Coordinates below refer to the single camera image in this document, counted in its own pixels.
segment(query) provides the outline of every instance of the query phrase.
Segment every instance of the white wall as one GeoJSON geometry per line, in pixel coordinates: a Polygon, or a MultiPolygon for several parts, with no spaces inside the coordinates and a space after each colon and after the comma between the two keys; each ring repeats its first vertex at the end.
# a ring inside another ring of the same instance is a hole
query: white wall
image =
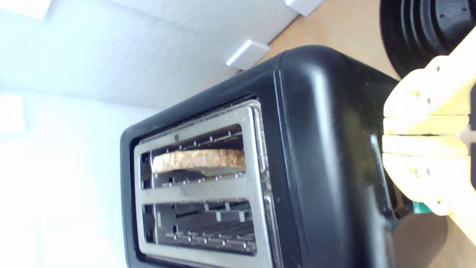
{"type": "Polygon", "coordinates": [[[53,0],[44,21],[0,10],[0,84],[164,109],[235,75],[226,61],[246,40],[267,44],[296,16],[283,0],[53,0]]]}
{"type": "Polygon", "coordinates": [[[2,266],[125,267],[119,138],[158,111],[22,95],[26,133],[0,134],[2,266]]]}

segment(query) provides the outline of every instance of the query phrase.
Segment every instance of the toaster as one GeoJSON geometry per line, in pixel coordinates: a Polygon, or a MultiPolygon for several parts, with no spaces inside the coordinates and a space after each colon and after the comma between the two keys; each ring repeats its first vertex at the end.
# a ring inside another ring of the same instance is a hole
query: toaster
{"type": "Polygon", "coordinates": [[[395,266],[397,219],[409,209],[396,209],[380,144],[396,84],[304,46],[129,127],[120,142],[127,265],[395,266]],[[246,170],[152,172],[158,155],[202,149],[243,151],[246,170]]]}

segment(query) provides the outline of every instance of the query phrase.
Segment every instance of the toaster housing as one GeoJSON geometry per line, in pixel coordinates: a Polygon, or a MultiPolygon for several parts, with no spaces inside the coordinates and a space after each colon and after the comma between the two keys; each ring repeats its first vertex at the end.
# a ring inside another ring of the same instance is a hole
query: toaster housing
{"type": "Polygon", "coordinates": [[[333,49],[292,49],[129,127],[121,190],[131,268],[392,267],[380,159],[397,81],[333,49]],[[243,150],[246,171],[151,171],[177,150],[243,150]]]}

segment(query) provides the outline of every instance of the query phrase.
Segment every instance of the bread slice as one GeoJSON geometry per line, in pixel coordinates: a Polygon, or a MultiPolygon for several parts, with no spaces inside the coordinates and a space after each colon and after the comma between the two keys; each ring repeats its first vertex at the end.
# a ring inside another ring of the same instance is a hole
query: bread slice
{"type": "Polygon", "coordinates": [[[152,162],[154,173],[180,169],[199,171],[205,176],[244,173],[245,154],[243,151],[228,149],[175,151],[158,155],[152,162]]]}

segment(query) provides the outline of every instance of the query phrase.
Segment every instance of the teal object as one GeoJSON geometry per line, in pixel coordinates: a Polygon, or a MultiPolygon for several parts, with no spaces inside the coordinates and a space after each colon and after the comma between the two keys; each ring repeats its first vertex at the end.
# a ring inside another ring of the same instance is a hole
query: teal object
{"type": "Polygon", "coordinates": [[[423,202],[413,201],[413,212],[415,214],[432,213],[431,209],[423,202]]]}

